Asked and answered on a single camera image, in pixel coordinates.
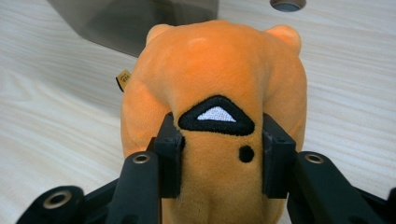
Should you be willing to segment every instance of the stuffed bear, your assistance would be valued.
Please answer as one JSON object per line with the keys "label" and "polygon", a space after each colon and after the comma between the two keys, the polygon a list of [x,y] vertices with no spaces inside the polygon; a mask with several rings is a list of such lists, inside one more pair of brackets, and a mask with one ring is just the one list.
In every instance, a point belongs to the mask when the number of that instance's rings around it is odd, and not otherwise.
{"label": "stuffed bear", "polygon": [[284,200],[262,194],[262,115],[302,149],[306,79],[301,40],[286,25],[227,21],[156,25],[124,90],[124,156],[146,150],[164,116],[185,138],[180,195],[163,223],[276,223]]}

